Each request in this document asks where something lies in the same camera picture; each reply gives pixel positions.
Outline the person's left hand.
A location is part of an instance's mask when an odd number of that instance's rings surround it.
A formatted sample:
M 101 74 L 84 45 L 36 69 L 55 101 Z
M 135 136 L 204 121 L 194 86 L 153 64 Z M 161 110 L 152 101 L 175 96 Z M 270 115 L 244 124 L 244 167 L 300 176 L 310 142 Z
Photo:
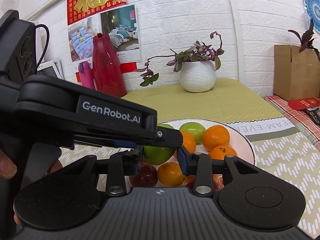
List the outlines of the person's left hand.
M 46 172 L 46 174 L 43 177 L 46 177 L 62 168 L 63 168 L 63 165 L 59 160 L 57 160 L 50 167 L 50 169 Z M 16 165 L 3 151 L 1 151 L 1 178 L 11 179 L 14 177 L 16 173 L 17 173 Z

